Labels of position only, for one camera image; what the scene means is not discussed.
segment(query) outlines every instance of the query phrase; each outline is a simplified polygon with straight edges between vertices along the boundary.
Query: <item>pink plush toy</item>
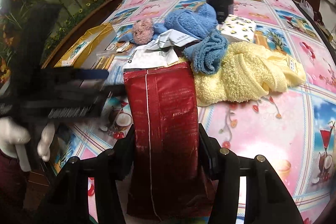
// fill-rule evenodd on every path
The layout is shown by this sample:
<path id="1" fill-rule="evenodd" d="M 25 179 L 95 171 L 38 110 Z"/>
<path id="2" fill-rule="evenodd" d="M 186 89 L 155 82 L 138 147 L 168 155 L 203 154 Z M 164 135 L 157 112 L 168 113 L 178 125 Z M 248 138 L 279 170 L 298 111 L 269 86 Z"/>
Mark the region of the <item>pink plush toy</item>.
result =
<path id="1" fill-rule="evenodd" d="M 154 30 L 151 18 L 136 22 L 132 28 L 133 40 L 136 44 L 145 45 L 152 40 Z"/>

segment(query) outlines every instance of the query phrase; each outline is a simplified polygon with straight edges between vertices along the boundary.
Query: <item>person's hand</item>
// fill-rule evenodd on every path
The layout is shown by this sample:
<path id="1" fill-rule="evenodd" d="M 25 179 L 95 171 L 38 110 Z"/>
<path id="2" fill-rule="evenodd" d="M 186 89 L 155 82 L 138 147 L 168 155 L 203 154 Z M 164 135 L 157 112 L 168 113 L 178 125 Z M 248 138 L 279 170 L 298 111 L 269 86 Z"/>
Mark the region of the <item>person's hand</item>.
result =
<path id="1" fill-rule="evenodd" d="M 48 123 L 42 131 L 41 140 L 37 145 L 37 153 L 44 160 L 50 158 L 50 145 L 55 134 L 55 126 Z M 7 156 L 17 158 L 15 145 L 26 144 L 30 140 L 26 128 L 17 125 L 10 117 L 0 118 L 0 150 Z"/>

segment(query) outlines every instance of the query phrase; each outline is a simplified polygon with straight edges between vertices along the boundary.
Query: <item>table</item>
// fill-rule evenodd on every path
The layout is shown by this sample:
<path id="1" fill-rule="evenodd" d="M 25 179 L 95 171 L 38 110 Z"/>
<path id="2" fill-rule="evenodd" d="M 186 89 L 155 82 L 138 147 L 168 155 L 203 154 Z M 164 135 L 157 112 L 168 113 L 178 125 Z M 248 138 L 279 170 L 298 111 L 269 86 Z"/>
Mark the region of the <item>table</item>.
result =
<path id="1" fill-rule="evenodd" d="M 111 22 L 120 37 L 130 32 L 137 20 L 152 17 L 154 22 L 163 22 L 164 16 L 172 10 L 195 10 L 205 2 L 123 0 L 105 22 Z M 336 133 L 332 128 L 336 121 L 335 64 L 313 26 L 292 0 L 235 0 L 234 14 L 257 22 L 254 43 L 300 61 L 307 82 L 286 93 L 271 93 L 257 101 L 220 102 L 199 107 L 199 122 L 209 136 L 237 155 L 250 158 L 264 155 L 293 196 L 305 224 L 311 223 L 330 200 L 331 176 L 336 166 Z M 119 47 L 116 41 L 112 41 L 108 48 Z M 109 70 L 115 70 L 116 83 L 122 81 L 122 66 L 134 49 L 135 46 L 129 48 L 112 62 Z M 127 99 L 110 99 L 105 107 L 106 117 L 114 123 L 120 113 L 127 117 L 129 124 L 121 127 L 115 123 L 109 134 L 94 123 L 62 126 L 58 138 L 63 145 L 52 161 L 55 173 L 71 156 L 94 157 L 125 136 L 132 124 Z M 118 183 L 124 210 L 128 185 L 129 178 Z M 243 223 L 245 195 L 246 183 L 241 178 L 237 223 Z M 88 199 L 92 221 L 96 222 L 95 196 Z M 131 216 L 125 216 L 125 219 L 127 223 L 151 222 Z M 207 223 L 207 218 L 190 222 Z"/>

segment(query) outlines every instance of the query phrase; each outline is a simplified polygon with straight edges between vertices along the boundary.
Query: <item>black container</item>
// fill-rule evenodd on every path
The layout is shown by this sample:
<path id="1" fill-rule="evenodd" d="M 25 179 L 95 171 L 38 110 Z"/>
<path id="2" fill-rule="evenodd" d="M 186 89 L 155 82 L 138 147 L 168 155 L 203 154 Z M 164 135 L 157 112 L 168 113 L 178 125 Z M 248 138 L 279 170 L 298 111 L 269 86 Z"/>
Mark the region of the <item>black container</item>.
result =
<path id="1" fill-rule="evenodd" d="M 233 0 L 207 0 L 216 11 L 219 23 L 224 22 L 228 14 L 233 14 Z"/>

